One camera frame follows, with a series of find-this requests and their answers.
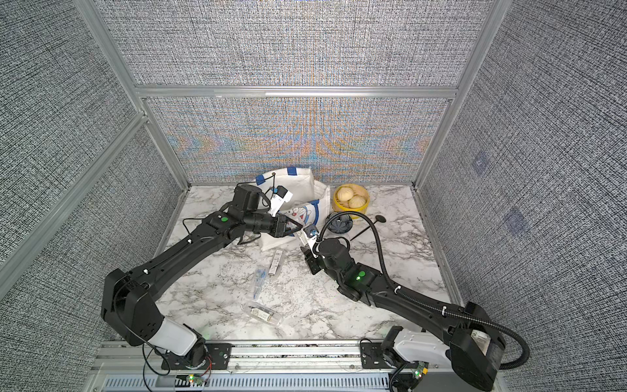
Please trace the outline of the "gold label compass case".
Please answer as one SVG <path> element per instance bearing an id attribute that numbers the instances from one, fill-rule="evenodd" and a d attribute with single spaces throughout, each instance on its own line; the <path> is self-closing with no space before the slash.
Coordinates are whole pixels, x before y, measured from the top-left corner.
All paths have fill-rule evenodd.
<path id="1" fill-rule="evenodd" d="M 297 238 L 304 246 L 312 248 L 317 238 L 317 230 L 314 226 L 307 226 L 298 233 Z"/>
<path id="2" fill-rule="evenodd" d="M 282 322 L 282 315 L 279 312 L 257 302 L 244 304 L 243 311 L 250 317 L 269 325 L 277 326 Z"/>

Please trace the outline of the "blue compass clear case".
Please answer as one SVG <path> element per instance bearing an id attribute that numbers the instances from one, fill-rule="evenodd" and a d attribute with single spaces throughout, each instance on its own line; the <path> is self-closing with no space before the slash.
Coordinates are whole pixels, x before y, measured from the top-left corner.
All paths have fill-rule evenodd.
<path id="1" fill-rule="evenodd" d="M 253 279 L 253 292 L 252 292 L 253 300 L 256 301 L 261 295 L 267 276 L 268 276 L 268 270 L 266 268 L 259 268 L 256 270 L 254 279 Z"/>

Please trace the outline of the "blue patterned ceramic bowl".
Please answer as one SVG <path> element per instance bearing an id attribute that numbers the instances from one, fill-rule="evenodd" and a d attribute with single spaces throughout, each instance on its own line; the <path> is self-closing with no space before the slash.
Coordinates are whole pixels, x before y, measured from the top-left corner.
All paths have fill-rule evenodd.
<path id="1" fill-rule="evenodd" d="M 326 224 L 328 225 L 328 231 L 331 231 L 336 235 L 343 235 L 349 233 L 354 222 L 350 215 L 341 215 L 339 212 L 333 212 L 326 218 Z"/>

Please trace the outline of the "white Doraemon canvas bag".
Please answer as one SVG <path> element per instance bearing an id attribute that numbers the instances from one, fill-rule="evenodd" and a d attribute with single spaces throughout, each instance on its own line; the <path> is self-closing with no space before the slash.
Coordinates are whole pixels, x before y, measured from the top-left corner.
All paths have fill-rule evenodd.
<path id="1" fill-rule="evenodd" d="M 253 185 L 266 192 L 272 186 L 283 186 L 292 193 L 279 213 L 287 215 L 304 227 L 315 225 L 323 228 L 331 213 L 331 187 L 314 179 L 310 168 L 288 167 L 258 175 Z"/>

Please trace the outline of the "black spoon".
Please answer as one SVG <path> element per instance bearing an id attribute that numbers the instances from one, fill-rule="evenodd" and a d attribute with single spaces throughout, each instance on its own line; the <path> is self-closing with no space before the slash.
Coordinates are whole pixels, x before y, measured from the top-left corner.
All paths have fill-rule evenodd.
<path id="1" fill-rule="evenodd" d="M 387 219 L 384 216 L 382 216 L 382 215 L 375 215 L 374 222 L 372 222 L 372 225 L 369 225 L 368 227 L 366 227 L 363 230 L 359 231 L 359 233 L 354 235 L 351 238 L 351 240 L 356 240 L 356 238 L 360 237 L 361 235 L 365 234 L 367 231 L 371 230 L 372 227 L 374 227 L 374 225 L 376 223 L 385 223 L 385 222 L 387 222 Z"/>

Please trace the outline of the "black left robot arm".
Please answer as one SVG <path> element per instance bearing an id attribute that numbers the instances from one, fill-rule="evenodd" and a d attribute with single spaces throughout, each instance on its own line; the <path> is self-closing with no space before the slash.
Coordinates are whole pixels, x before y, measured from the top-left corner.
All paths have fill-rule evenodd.
<path id="1" fill-rule="evenodd" d="M 292 197 L 283 186 L 268 192 L 251 184 L 237 185 L 230 202 L 201 219 L 168 250 L 129 271 L 109 273 L 104 280 L 101 317 L 131 346 L 150 346 L 162 353 L 166 362 L 184 368 L 204 367 L 205 339 L 191 327 L 166 318 L 156 301 L 200 261 L 247 232 L 283 238 L 302 229 L 302 224 L 279 212 Z"/>

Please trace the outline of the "beige bun left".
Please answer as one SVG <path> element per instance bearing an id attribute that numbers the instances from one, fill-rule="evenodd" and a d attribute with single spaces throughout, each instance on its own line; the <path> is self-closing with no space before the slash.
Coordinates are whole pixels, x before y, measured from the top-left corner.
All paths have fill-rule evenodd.
<path id="1" fill-rule="evenodd" d="M 336 199 L 339 202 L 348 202 L 354 197 L 354 190 L 349 186 L 342 186 L 336 191 Z"/>

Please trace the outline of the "beige bun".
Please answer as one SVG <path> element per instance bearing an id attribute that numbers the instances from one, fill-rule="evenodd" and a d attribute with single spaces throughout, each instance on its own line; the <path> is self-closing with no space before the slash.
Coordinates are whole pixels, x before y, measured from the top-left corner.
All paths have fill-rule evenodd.
<path id="1" fill-rule="evenodd" d="M 339 202 L 348 202 L 354 197 L 354 190 L 349 186 L 342 186 L 336 191 L 336 199 Z"/>
<path id="2" fill-rule="evenodd" d="M 367 204 L 367 199 L 362 195 L 356 194 L 349 201 L 348 206 L 351 209 L 360 209 Z"/>

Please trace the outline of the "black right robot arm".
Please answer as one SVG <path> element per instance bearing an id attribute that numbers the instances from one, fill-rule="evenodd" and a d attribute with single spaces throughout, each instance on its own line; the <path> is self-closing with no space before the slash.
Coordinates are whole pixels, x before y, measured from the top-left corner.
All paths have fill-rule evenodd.
<path id="1" fill-rule="evenodd" d="M 492 390 L 506 349 L 502 331 L 475 303 L 460 307 L 440 302 L 394 282 L 385 274 L 380 240 L 376 245 L 380 270 L 357 263 L 339 238 L 300 250 L 312 274 L 323 271 L 349 300 L 388 310 L 424 328 L 447 346 L 446 356 L 458 377 L 476 389 Z"/>

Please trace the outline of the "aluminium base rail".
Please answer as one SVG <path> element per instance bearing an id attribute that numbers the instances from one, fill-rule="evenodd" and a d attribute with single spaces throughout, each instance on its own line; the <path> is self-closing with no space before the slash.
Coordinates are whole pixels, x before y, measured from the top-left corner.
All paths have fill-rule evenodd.
<path id="1" fill-rule="evenodd" d="M 164 370 L 146 349 L 121 341 L 102 344 L 86 391 L 470 391 L 453 372 L 443 345 L 426 336 L 419 364 L 401 373 L 364 369 L 359 340 L 210 341 L 209 367 Z"/>

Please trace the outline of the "yellow bowl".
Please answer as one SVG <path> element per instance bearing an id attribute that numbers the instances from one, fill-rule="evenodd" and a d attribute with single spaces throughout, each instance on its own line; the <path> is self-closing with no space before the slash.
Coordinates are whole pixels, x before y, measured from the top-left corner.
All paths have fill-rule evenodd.
<path id="1" fill-rule="evenodd" d="M 357 184 L 338 186 L 331 196 L 331 207 L 335 212 L 366 213 L 370 204 L 370 194 Z"/>

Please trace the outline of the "beige bun right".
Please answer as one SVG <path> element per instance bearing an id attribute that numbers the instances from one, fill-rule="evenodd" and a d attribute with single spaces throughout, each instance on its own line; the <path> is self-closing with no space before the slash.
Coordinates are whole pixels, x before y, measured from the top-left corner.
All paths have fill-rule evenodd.
<path id="1" fill-rule="evenodd" d="M 367 199 L 362 195 L 356 194 L 349 201 L 348 206 L 351 209 L 360 209 L 367 204 Z"/>

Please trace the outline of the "compass case white label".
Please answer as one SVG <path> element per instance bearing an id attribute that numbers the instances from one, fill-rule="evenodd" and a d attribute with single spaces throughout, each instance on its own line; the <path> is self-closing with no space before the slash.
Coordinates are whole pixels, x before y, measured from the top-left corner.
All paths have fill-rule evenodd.
<path id="1" fill-rule="evenodd" d="M 282 264 L 282 261 L 285 257 L 285 251 L 282 249 L 277 249 L 274 252 L 274 256 L 272 258 L 270 267 L 269 267 L 269 275 L 276 276 L 277 272 L 279 272 L 279 267 Z"/>

